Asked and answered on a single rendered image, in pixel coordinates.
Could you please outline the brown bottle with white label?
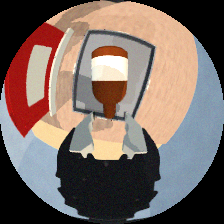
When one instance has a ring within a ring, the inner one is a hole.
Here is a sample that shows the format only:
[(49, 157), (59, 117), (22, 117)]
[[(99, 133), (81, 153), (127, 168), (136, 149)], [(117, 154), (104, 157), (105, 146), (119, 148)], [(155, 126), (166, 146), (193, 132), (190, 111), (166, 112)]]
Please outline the brown bottle with white label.
[(92, 52), (92, 91), (103, 104), (105, 118), (115, 117), (116, 104), (127, 91), (128, 53), (121, 47), (102, 46)]

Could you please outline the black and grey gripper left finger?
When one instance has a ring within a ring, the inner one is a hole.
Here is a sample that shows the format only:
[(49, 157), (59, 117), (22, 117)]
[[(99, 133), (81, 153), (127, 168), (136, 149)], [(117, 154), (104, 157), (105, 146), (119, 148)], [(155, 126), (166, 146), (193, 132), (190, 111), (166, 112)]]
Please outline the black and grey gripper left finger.
[(94, 151), (94, 142), (91, 135), (94, 120), (94, 111), (92, 111), (76, 127), (73, 127), (63, 140), (57, 154), (56, 177), (60, 178), (61, 171), (67, 163), (74, 159), (86, 158), (87, 153)]

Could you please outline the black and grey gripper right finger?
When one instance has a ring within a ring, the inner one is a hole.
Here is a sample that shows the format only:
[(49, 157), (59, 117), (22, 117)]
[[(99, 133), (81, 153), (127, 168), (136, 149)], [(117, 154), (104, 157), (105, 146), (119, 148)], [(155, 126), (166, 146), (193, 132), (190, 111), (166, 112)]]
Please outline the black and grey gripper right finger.
[(125, 131), (122, 152), (128, 159), (134, 159), (145, 163), (154, 174), (155, 182), (161, 179), (160, 155), (158, 148), (145, 128), (129, 114), (124, 112)]

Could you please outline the red plastic crate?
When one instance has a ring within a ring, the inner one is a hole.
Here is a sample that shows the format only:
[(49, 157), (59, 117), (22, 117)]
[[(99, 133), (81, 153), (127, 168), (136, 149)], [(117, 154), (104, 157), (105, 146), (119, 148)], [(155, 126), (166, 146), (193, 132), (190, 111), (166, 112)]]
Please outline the red plastic crate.
[(44, 22), (22, 44), (7, 71), (4, 80), (7, 109), (24, 138), (50, 111), (50, 73), (64, 34)]

